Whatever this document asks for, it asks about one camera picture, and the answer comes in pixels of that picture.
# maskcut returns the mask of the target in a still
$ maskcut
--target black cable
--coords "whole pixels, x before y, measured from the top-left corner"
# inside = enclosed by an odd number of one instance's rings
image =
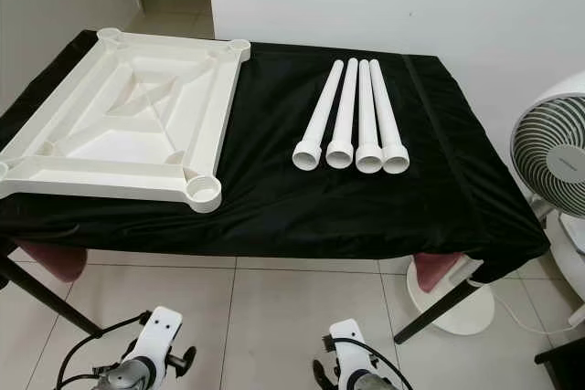
[[[73,346],[71,348],[71,350],[69,351],[69,353],[65,356],[63,363],[61,363],[61,367],[59,368],[58,375],[57,375],[57,385],[55,386],[54,390],[61,390],[61,388],[63,387],[63,385],[64,385],[63,384],[63,375],[65,374],[65,369],[67,368],[67,364],[69,363],[69,360],[71,359],[73,354],[76,351],[78,351],[84,344],[90,342],[91,340],[101,338],[104,334],[111,332],[111,331],[115,331],[116,329],[122,328],[123,326],[127,326],[128,324],[132,324],[135,321],[140,321],[142,319],[146,320],[147,317],[150,316],[150,313],[151,312],[149,312],[149,311],[145,311],[142,314],[137,315],[136,317],[132,317],[131,319],[120,321],[119,323],[116,323],[108,328],[105,328],[105,329],[102,329],[101,331],[93,333],[89,337],[84,338],[79,343],[77,343],[75,346]]]
[[[76,374],[75,376],[67,378],[65,381],[63,381],[61,383],[61,388],[74,381],[79,381],[80,379],[100,379],[100,376],[98,374]]]
[[[409,380],[406,379],[406,377],[400,372],[400,370],[398,369],[398,367],[396,367],[396,365],[394,365],[389,360],[387,360],[384,355],[382,355],[380,352],[378,352],[373,347],[369,347],[367,344],[362,343],[362,342],[359,342],[358,340],[354,340],[353,338],[334,338],[331,341],[333,343],[352,343],[352,344],[355,344],[356,346],[361,347],[362,349],[366,349],[370,353],[373,353],[377,358],[379,358],[380,360],[382,360],[382,363],[384,363],[390,369],[392,369],[392,371],[397,375],[397,377],[400,378],[400,381],[402,381],[404,383],[404,385],[409,390],[412,390],[412,385],[410,385]]]

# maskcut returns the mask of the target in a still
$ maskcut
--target table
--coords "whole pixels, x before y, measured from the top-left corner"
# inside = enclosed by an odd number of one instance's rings
[[[95,41],[94,32],[81,32],[31,82],[0,118],[0,148]],[[404,174],[365,175],[354,166],[339,171],[324,164],[307,173],[292,164],[294,145],[333,61],[350,57],[379,60],[409,149]],[[334,121],[330,117],[323,147]],[[0,236],[213,256],[381,259],[463,252],[484,261],[470,279],[397,334],[397,343],[549,246],[456,81],[436,57],[252,44],[251,59],[239,74],[217,176],[224,200],[206,215],[181,203],[14,194],[0,200]],[[19,233],[19,226],[26,232]],[[0,274],[85,331],[96,331],[6,257],[0,257]]]

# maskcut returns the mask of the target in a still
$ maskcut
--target pink cushion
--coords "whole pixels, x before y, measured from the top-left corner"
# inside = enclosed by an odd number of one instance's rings
[[[58,247],[20,239],[14,240],[32,259],[64,282],[76,280],[88,260],[85,248]]]
[[[462,255],[463,253],[451,253],[449,255],[417,253],[414,255],[420,289],[424,292],[431,292],[439,280],[449,272]]]

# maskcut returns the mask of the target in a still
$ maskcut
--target tiled floor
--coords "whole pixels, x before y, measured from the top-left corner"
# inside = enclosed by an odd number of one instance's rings
[[[144,15],[128,32],[173,37],[213,38],[211,0],[143,0]]]
[[[430,327],[395,346],[392,333],[416,316],[405,285],[408,258],[378,263],[92,251],[72,288],[21,251],[12,258],[57,294],[69,294],[69,303],[102,325],[158,304],[181,311],[184,325],[175,351],[194,344],[198,353],[184,378],[169,374],[164,387],[169,390],[316,390],[311,360],[320,359],[330,374],[334,366],[321,336],[332,322],[347,317],[358,320],[367,340],[396,361],[418,390],[463,390],[470,383],[480,390],[552,389],[534,355],[585,335],[583,327],[550,337],[523,331],[496,303],[495,320],[483,333],[457,337]],[[530,262],[494,285],[524,324],[541,331],[566,327],[580,305],[564,280],[550,277],[555,272],[551,263],[547,257]],[[534,269],[543,264],[549,269]],[[0,321],[13,328],[0,331],[0,375],[5,388],[15,390],[50,388],[65,352],[83,336],[13,285],[0,291]],[[69,373],[116,361],[138,331],[133,326],[88,346],[76,355]]]

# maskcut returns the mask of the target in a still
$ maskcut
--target power cord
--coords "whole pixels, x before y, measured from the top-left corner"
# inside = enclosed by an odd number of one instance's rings
[[[57,375],[57,385],[55,385],[55,388],[53,390],[61,390],[63,388],[63,386],[65,386],[69,383],[72,383],[74,381],[78,381],[80,379],[99,379],[100,377],[96,374],[78,374],[76,376],[72,376],[71,378],[63,381],[63,375],[65,374],[65,369],[67,368],[67,364],[71,360],[71,357],[73,356],[73,354],[76,351],[78,351],[84,344],[87,344],[91,340],[96,340],[98,338],[101,338],[103,335],[105,335],[108,332],[115,331],[116,329],[120,329],[123,326],[127,326],[127,325],[132,324],[136,321],[139,321],[140,323],[144,324],[148,321],[148,319],[150,318],[150,315],[151,315],[150,311],[145,311],[142,314],[137,315],[136,317],[132,317],[131,319],[120,321],[119,323],[116,323],[112,326],[109,326],[105,329],[102,329],[101,331],[97,331],[97,332],[93,333],[89,337],[84,338],[79,343],[77,343],[75,346],[73,346],[71,348],[71,350],[65,356],[63,363],[61,363],[61,367],[59,368],[58,375]]]
[[[577,326],[579,326],[579,324],[577,323],[575,326],[569,326],[568,328],[565,328],[565,329],[558,329],[556,331],[550,331],[550,332],[539,331],[538,329],[530,328],[530,327],[526,326],[524,323],[522,323],[520,321],[520,319],[518,319],[518,317],[512,311],[512,308],[510,308],[510,305],[508,305],[504,301],[504,299],[502,299],[501,297],[499,297],[498,295],[496,295],[493,290],[492,290],[492,294],[494,294],[494,298],[502,304],[502,306],[504,307],[504,309],[507,311],[508,314],[510,314],[510,317],[512,317],[512,319],[516,322],[516,324],[518,326],[520,326],[522,329],[524,329],[525,331],[533,332],[533,333],[538,333],[540,335],[554,335],[555,333],[562,333],[562,332],[572,331]]]
[[[390,369],[392,369],[392,372],[394,372],[397,375],[397,377],[400,378],[400,381],[402,381],[404,383],[404,385],[406,386],[406,388],[408,390],[412,390],[412,385],[410,385],[409,380],[406,379],[406,377],[400,372],[400,370],[398,369],[398,367],[396,365],[394,365],[393,363],[391,363],[390,360],[388,360],[384,355],[382,355],[380,352],[378,352],[373,347],[369,347],[367,344],[362,343],[362,342],[359,342],[358,340],[354,340],[353,338],[333,338],[333,339],[331,339],[331,342],[332,343],[351,343],[351,344],[355,344],[356,346],[359,346],[362,349],[365,349],[368,352],[373,353],[377,358],[379,358],[380,360],[382,360],[382,363],[384,363]]]

